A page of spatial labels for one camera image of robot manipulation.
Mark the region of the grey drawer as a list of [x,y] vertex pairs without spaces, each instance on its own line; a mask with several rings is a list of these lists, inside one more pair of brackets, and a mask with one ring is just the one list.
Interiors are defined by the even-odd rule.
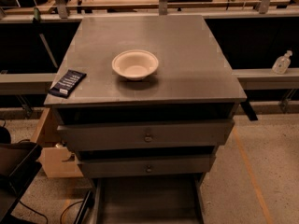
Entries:
[[196,122],[60,125],[58,133],[69,150],[95,151],[159,147],[224,145],[232,119]]
[[88,178],[196,174],[209,172],[215,159],[210,155],[191,155],[79,161],[78,168]]
[[205,224],[193,175],[102,178],[83,224]]

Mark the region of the dark blue snack bar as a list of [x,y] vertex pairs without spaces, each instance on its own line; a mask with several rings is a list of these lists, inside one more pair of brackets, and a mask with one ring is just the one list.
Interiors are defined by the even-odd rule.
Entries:
[[87,76],[75,70],[68,70],[55,85],[50,88],[49,94],[56,97],[68,98],[76,86]]

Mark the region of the grey middle drawer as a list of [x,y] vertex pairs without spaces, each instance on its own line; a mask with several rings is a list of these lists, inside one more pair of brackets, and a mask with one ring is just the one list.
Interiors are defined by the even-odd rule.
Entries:
[[88,178],[196,174],[209,172],[215,159],[210,155],[191,155],[79,161],[78,168]]

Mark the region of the light wooden box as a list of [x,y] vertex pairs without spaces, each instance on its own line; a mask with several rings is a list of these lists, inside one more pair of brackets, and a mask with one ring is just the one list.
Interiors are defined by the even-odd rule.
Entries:
[[82,177],[75,156],[64,146],[57,132],[57,121],[49,108],[45,108],[36,125],[31,141],[42,146],[39,161],[49,178]]

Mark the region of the grey bottom drawer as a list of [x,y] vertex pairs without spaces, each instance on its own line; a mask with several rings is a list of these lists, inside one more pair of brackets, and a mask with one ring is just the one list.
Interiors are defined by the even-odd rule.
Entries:
[[193,175],[102,178],[83,224],[205,224]]

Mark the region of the black chair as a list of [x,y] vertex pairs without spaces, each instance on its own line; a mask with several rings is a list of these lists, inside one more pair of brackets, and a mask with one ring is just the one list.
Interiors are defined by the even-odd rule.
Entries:
[[42,147],[30,141],[11,143],[7,128],[0,128],[0,224],[33,224],[11,215],[41,168]]

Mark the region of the grey drawer cabinet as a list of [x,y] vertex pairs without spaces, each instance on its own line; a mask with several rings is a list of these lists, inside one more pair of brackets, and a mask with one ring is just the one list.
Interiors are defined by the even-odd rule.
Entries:
[[205,20],[86,17],[45,104],[91,182],[90,224],[200,223],[246,95]]

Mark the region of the white paper bowl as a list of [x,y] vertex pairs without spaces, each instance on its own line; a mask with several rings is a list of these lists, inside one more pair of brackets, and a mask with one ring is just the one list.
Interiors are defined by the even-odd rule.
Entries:
[[159,66],[157,57],[141,49],[127,50],[118,54],[112,61],[112,69],[129,80],[142,80],[156,72]]

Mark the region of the clear sanitizer pump bottle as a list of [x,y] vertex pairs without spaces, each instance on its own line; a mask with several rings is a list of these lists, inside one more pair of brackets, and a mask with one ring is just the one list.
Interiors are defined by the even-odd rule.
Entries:
[[283,56],[278,57],[274,65],[272,66],[272,71],[279,75],[285,74],[289,65],[291,64],[291,59],[290,59],[291,56],[292,56],[292,51],[287,50]]

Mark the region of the grey top drawer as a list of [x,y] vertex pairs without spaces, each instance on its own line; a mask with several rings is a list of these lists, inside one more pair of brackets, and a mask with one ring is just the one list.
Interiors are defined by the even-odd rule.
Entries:
[[60,125],[58,133],[69,150],[95,151],[159,147],[224,145],[232,119],[196,122]]

